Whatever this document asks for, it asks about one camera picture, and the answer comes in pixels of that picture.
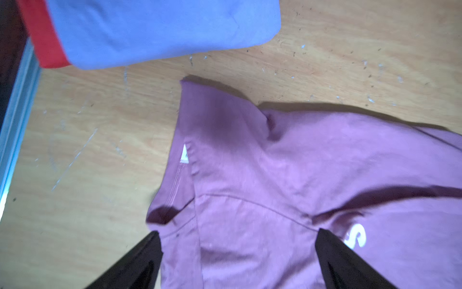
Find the magenta t-shirt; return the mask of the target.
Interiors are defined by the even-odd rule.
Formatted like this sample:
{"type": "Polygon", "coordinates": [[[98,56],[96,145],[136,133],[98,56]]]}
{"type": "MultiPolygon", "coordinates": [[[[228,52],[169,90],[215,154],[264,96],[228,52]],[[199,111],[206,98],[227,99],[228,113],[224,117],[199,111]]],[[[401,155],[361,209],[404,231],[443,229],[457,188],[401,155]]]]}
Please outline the magenta t-shirt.
{"type": "Polygon", "coordinates": [[[460,135],[181,86],[146,218],[162,288],[322,289],[320,229],[400,289],[462,286],[460,135]]]}

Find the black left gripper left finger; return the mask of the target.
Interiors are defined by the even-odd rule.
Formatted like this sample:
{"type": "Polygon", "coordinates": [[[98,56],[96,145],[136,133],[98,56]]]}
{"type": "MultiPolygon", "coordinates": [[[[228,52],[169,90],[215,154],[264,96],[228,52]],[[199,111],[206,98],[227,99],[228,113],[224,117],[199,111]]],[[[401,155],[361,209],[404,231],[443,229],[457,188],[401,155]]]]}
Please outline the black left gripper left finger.
{"type": "Polygon", "coordinates": [[[153,289],[162,256],[159,233],[152,231],[87,289],[153,289]]]}

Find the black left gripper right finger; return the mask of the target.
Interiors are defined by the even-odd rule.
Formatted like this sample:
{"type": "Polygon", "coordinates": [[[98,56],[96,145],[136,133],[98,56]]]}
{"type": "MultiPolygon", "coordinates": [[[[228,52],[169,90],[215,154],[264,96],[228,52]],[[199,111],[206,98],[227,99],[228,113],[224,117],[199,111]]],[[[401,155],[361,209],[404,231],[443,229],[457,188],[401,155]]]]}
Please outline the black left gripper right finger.
{"type": "Polygon", "coordinates": [[[315,249],[328,289],[395,288],[329,230],[318,231],[315,249]]]}

